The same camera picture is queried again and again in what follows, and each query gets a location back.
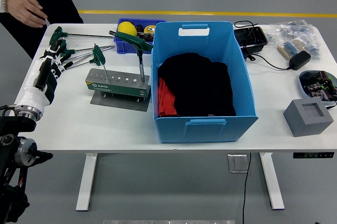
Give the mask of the person's right hand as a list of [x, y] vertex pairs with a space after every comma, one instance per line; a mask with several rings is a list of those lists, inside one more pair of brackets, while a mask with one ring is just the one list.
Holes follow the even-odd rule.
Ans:
[[48, 17], [37, 0], [7, 0], [6, 7], [9, 14], [29, 27], [46, 25]]

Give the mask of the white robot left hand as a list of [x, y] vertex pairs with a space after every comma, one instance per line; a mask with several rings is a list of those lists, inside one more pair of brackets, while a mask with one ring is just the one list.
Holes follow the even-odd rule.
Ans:
[[15, 107], [17, 114], [30, 111], [41, 117], [44, 108], [52, 103], [57, 86], [55, 73], [58, 73], [55, 59], [61, 43], [60, 40], [55, 41], [28, 71], [24, 95]]

